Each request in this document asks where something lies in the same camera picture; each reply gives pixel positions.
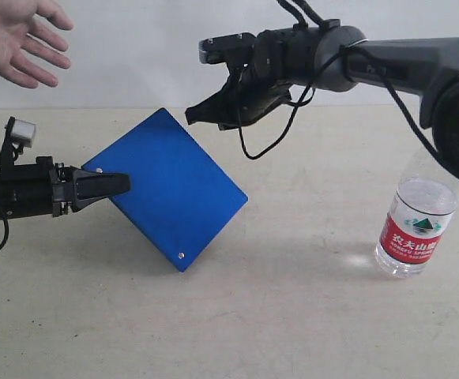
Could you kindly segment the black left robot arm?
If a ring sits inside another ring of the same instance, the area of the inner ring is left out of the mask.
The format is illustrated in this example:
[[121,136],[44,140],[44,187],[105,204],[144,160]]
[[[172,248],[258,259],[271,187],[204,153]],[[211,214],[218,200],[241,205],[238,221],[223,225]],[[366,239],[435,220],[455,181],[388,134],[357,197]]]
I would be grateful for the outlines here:
[[0,219],[64,216],[130,189],[127,174],[82,170],[39,156],[0,170]]

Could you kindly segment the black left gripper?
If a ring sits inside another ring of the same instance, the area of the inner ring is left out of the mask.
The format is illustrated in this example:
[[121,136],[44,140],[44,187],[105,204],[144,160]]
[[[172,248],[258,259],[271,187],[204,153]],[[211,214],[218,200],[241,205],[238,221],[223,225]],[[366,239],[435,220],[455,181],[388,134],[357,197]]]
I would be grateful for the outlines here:
[[79,212],[97,201],[130,190],[127,174],[85,171],[55,163],[51,156],[38,156],[36,164],[47,177],[53,217]]

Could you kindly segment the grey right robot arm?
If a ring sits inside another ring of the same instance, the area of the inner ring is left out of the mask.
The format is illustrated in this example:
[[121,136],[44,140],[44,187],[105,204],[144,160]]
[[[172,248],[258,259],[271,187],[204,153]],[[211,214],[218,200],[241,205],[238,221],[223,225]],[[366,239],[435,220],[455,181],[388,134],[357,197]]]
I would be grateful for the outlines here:
[[419,117],[409,125],[432,157],[459,179],[459,36],[369,40],[358,28],[328,20],[204,39],[199,58],[225,64],[221,89],[185,111],[189,124],[221,130],[252,126],[290,104],[295,85],[347,92],[358,84],[385,88],[398,99],[419,97]]

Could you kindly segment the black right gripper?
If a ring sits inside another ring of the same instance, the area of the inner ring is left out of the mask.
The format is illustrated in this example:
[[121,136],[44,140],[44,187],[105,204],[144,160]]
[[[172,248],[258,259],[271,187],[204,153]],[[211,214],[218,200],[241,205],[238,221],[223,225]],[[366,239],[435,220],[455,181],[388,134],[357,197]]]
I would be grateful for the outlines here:
[[217,124],[219,130],[252,126],[291,99],[286,78],[285,55],[291,33],[288,29],[265,30],[255,36],[251,60],[229,66],[224,87],[188,107],[188,125],[196,122]]

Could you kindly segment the person's open hand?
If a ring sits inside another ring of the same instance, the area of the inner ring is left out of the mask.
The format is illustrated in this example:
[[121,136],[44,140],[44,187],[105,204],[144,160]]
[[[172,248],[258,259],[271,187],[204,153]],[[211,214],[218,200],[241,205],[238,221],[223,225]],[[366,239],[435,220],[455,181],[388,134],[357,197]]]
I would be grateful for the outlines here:
[[56,1],[0,1],[0,77],[22,88],[40,84],[55,88],[58,78],[24,54],[29,53],[60,69],[69,69],[64,55],[68,43],[36,18],[69,31],[74,23]]

